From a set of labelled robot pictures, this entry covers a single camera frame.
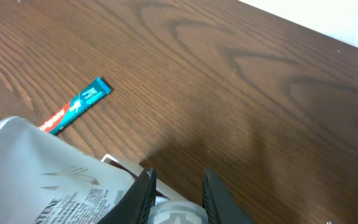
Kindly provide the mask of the Colgate toothpaste tube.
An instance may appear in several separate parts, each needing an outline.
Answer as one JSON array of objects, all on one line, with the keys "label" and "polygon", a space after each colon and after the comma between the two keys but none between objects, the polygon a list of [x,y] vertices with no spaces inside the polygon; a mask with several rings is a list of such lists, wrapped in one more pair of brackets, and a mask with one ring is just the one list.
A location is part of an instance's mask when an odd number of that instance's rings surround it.
[{"label": "Colgate toothpaste tube", "polygon": [[109,95],[112,91],[113,88],[108,83],[101,77],[97,77],[86,88],[75,95],[71,101],[42,123],[39,129],[46,133],[57,135],[86,110]]}]

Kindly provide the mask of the clear blue soap dispenser bottle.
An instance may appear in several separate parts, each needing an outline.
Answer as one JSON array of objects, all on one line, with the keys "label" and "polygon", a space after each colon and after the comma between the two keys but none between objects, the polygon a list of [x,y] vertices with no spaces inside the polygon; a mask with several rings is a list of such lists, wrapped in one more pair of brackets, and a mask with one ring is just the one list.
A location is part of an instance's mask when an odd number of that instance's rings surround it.
[{"label": "clear blue soap dispenser bottle", "polygon": [[208,224],[208,216],[203,207],[188,200],[157,196],[147,224]]}]

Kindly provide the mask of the white Pantene tube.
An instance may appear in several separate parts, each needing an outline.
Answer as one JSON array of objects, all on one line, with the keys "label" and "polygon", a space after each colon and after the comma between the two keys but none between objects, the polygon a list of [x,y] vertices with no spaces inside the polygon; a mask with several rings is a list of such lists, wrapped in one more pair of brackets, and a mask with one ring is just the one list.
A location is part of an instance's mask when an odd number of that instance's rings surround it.
[{"label": "white Pantene tube", "polygon": [[134,183],[29,121],[0,121],[0,223],[97,223]]}]

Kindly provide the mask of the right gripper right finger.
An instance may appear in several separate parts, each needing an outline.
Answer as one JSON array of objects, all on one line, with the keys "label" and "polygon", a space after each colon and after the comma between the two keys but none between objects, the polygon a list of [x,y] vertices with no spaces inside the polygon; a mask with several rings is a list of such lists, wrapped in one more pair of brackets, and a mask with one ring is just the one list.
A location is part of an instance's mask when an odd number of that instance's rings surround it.
[{"label": "right gripper right finger", "polygon": [[254,224],[236,204],[213,169],[205,170],[202,187],[202,204],[209,224]]}]

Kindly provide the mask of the white box pink interior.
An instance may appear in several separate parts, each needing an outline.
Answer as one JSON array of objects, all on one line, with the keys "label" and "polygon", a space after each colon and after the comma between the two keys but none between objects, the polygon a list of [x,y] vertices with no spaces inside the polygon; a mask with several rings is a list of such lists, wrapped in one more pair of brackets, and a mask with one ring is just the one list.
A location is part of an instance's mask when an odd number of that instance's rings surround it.
[{"label": "white box pink interior", "polygon": [[[144,169],[140,164],[129,161],[127,159],[119,159],[117,157],[112,156],[111,154],[106,154],[101,159],[101,162],[110,164],[120,169],[124,169],[136,177],[138,177]],[[167,200],[186,200],[185,197],[180,195],[177,191],[173,190],[160,179],[157,179],[156,189],[157,195],[155,199],[155,204],[162,203]]]}]

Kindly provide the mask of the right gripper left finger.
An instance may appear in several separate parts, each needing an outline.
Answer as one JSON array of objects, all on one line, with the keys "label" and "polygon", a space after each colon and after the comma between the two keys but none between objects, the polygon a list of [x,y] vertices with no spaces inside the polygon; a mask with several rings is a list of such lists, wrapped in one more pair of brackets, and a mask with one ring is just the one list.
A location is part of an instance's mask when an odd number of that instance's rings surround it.
[{"label": "right gripper left finger", "polygon": [[157,175],[144,169],[119,203],[97,224],[147,224],[155,205]]}]

